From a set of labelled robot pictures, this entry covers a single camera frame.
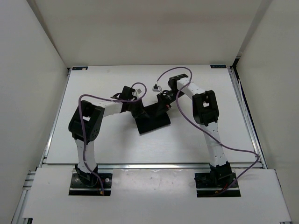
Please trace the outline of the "left blue corner label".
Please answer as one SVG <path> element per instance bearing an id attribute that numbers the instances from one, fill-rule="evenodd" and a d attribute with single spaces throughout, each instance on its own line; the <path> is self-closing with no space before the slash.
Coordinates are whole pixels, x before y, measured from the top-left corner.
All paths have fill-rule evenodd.
<path id="1" fill-rule="evenodd" d="M 72 70 L 88 70 L 88 66 L 74 66 Z"/>

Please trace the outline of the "blue corner label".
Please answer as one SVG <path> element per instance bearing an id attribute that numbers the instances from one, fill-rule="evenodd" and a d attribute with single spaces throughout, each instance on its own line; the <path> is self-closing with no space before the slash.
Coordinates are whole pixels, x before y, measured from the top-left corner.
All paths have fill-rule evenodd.
<path id="1" fill-rule="evenodd" d="M 226 69 L 226 65 L 223 64 L 211 64 L 210 65 L 211 69 Z"/>
<path id="2" fill-rule="evenodd" d="M 74 66 L 72 70 L 88 70 L 88 66 Z"/>

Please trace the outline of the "right blue corner label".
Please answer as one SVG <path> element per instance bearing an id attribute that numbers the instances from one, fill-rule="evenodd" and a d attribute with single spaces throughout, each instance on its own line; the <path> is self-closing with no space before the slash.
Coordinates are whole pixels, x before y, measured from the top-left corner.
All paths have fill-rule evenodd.
<path id="1" fill-rule="evenodd" d="M 226 65 L 223 64 L 211 64 L 210 65 L 211 69 L 226 69 Z"/>

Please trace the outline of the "aluminium front rail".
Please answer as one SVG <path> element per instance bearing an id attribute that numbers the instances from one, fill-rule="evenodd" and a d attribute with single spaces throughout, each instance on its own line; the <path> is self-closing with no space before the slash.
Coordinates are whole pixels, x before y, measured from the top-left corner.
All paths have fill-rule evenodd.
<path id="1" fill-rule="evenodd" d="M 208 163 L 101 163 L 99 169 L 209 169 Z"/>

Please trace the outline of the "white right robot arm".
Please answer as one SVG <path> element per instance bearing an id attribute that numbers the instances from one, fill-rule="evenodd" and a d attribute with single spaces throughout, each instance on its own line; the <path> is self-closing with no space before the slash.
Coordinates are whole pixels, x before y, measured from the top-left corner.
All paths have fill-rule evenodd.
<path id="1" fill-rule="evenodd" d="M 186 95 L 192 100 L 192 115 L 199 125 L 198 128 L 204 133 L 207 149 L 210 157 L 210 173 L 207 181 L 211 187 L 225 187 L 233 180 L 233 172 L 223 150 L 218 132 L 219 108 L 213 90 L 206 91 L 191 81 L 186 74 L 169 78 L 170 90 L 163 91 L 155 84 L 153 91 L 166 103 L 176 102 L 178 98 Z"/>

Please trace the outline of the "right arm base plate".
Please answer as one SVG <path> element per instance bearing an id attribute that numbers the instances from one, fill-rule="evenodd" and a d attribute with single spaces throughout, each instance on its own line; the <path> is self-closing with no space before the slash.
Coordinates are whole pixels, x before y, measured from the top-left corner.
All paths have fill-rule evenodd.
<path id="1" fill-rule="evenodd" d="M 218 172 L 212 169 L 209 172 L 197 172 L 194 174 L 197 198 L 208 197 L 241 197 L 236 174 L 233 171 Z"/>

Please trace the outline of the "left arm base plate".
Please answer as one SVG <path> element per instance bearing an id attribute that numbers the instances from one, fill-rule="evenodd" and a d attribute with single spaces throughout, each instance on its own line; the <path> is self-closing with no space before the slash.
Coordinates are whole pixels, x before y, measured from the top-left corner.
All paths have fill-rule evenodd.
<path id="1" fill-rule="evenodd" d="M 82 172 L 77 165 L 71 176 L 70 196 L 111 196 L 112 173 L 98 173 L 99 179 L 93 173 Z"/>

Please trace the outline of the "black skirt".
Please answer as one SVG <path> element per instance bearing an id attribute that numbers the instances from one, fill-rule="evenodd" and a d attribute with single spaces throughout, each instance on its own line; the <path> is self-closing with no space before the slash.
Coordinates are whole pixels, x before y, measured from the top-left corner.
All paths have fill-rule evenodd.
<path id="1" fill-rule="evenodd" d="M 171 124 L 167 112 L 162 116 L 156 117 L 157 103 L 146 106 L 144 109 L 149 115 L 149 118 L 135 119 L 139 134 L 145 134 Z"/>

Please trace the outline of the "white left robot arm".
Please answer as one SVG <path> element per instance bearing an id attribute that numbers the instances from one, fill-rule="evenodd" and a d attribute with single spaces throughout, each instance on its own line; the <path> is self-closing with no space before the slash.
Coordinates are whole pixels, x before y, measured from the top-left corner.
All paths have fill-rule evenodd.
<path id="1" fill-rule="evenodd" d="M 103 118 L 122 112 L 131 112 L 135 119 L 149 117 L 142 103 L 143 96 L 138 96 L 139 94 L 133 87 L 124 86 L 121 93 L 108 99 L 89 94 L 79 97 L 78 107 L 68 130 L 77 146 L 78 164 L 75 165 L 75 170 L 80 181 L 87 187 L 100 185 L 103 188 L 94 154 L 94 141 L 100 133 Z"/>

